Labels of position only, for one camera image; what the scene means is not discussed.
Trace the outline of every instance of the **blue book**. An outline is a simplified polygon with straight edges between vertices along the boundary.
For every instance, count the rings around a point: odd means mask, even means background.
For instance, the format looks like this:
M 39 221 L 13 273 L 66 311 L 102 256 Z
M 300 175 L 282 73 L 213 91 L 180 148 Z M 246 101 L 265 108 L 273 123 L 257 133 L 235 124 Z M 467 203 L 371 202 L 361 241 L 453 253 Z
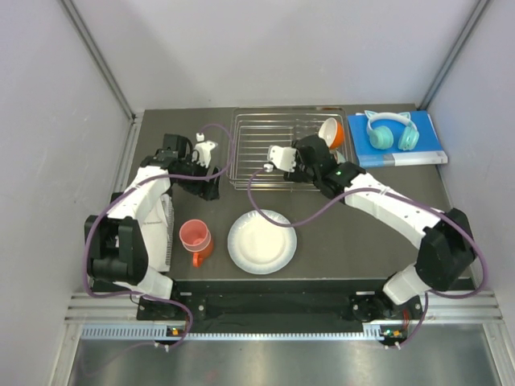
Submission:
M 370 145 L 367 134 L 369 119 L 364 114 L 348 117 L 356 156 L 362 167 L 429 165 L 447 163 L 448 158 L 436 136 L 435 127 L 427 111 L 411 111 L 411 121 L 417 126 L 420 137 L 412 150 L 399 150 L 398 141 L 405 126 L 396 121 L 378 120 L 372 128 L 387 126 L 393 134 L 393 146 L 386 150 L 378 150 Z

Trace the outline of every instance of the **mug handle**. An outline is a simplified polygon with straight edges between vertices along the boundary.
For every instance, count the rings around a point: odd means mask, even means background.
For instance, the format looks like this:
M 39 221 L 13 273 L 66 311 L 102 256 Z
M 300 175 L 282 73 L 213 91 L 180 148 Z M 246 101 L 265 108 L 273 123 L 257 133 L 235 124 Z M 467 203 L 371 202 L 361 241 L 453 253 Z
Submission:
M 193 253 L 193 266 L 195 268 L 200 268 L 202 261 L 204 261 L 204 259 L 200 257 L 199 253 Z

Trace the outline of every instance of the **white wall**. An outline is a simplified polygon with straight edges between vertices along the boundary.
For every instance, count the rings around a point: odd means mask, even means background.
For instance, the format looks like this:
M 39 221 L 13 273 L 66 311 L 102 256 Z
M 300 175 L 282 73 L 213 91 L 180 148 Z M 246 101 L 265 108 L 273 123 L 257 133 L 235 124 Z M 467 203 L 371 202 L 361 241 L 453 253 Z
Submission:
M 55 0 L 0 12 L 0 381 L 44 384 L 128 129 Z
M 75 0 L 136 110 L 419 102 L 472 0 Z
M 450 155 L 448 193 L 470 217 L 515 339 L 514 17 L 515 2 L 492 2 L 430 111 Z

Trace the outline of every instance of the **headphone headband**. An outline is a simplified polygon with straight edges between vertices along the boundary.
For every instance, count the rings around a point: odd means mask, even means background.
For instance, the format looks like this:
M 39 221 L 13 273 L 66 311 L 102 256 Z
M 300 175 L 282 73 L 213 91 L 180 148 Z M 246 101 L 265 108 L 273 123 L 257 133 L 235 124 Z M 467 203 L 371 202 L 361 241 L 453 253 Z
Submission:
M 413 129 L 417 130 L 417 126 L 413 121 L 411 121 L 409 118 L 404 117 L 401 114 L 397 113 L 374 113 L 372 116 L 369 116 L 367 114 L 367 117 L 369 117 L 369 121 L 367 122 L 367 133 L 372 132 L 372 123 L 375 121 L 379 121 L 381 119 L 389 119 L 391 121 L 396 121 L 399 123 L 402 123 L 404 126 L 411 126 Z

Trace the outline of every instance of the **ear cushion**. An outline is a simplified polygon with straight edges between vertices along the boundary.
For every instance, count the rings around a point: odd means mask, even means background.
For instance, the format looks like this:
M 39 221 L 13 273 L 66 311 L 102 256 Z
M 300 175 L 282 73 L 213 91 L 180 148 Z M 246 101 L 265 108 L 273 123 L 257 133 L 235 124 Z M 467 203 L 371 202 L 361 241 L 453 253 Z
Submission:
M 418 142 L 420 134 L 411 125 L 407 126 L 399 138 L 398 148 L 400 150 L 413 150 Z
M 386 126 L 379 126 L 369 135 L 370 145 L 379 150 L 389 149 L 393 145 L 393 134 Z

